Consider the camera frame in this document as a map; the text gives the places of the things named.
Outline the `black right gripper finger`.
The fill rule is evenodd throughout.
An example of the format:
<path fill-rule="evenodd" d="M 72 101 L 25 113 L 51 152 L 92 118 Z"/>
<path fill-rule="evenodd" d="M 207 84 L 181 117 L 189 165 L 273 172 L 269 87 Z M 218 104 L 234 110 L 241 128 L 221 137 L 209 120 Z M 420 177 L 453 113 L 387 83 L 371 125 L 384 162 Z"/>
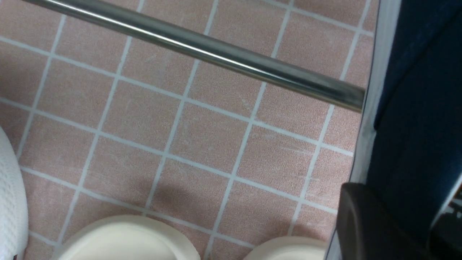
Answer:
<path fill-rule="evenodd" d="M 431 260 L 364 184 L 344 183 L 336 220 L 344 260 Z"/>

